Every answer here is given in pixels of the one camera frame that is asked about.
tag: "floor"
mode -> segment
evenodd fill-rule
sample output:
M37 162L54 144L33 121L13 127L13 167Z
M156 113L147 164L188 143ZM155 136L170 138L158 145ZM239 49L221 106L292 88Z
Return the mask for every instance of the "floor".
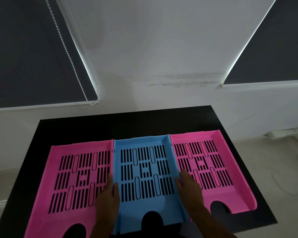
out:
M234 145L272 209L278 224L237 233L237 237L298 237L298 141L252 139ZM7 200L18 169L0 171L0 200ZM188 238L202 237L195 225L185 225Z

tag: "pink tray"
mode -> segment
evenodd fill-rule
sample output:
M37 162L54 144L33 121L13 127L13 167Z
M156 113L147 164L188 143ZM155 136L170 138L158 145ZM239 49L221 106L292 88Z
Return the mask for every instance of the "pink tray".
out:
M170 135L179 170L199 183L205 207L224 203L231 213L257 208L256 199L219 130Z
M81 223L89 237L94 201L112 170L113 140L52 146L25 237L63 237Z

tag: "blue tray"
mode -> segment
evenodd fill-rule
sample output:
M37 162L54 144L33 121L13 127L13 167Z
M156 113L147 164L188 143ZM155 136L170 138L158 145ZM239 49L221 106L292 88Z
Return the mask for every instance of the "blue tray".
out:
M149 211L158 212L164 225L189 220L173 179L179 170L169 135L114 140L113 159L121 200L114 235L141 230Z

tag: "plastic tray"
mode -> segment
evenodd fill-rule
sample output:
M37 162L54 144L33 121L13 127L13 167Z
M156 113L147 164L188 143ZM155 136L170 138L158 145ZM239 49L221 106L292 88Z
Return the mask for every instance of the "plastic tray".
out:
M121 199L114 234L141 230L149 211L158 212L164 225L189 220L173 179L179 170L169 135L115 140L114 147Z
M179 170L200 184L210 211L215 200L231 213L257 208L256 199L219 130L170 135Z
M77 223L85 226L89 237L95 199L111 172L113 143L51 147L25 237L63 237Z

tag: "forearm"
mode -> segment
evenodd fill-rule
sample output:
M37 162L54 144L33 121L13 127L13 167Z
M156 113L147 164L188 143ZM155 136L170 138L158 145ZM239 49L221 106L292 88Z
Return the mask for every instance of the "forearm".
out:
M236 238L229 230L220 224L205 208L201 207L191 215L204 238Z
M98 222L94 225L90 238L108 238L111 234L112 228L108 227L107 224Z

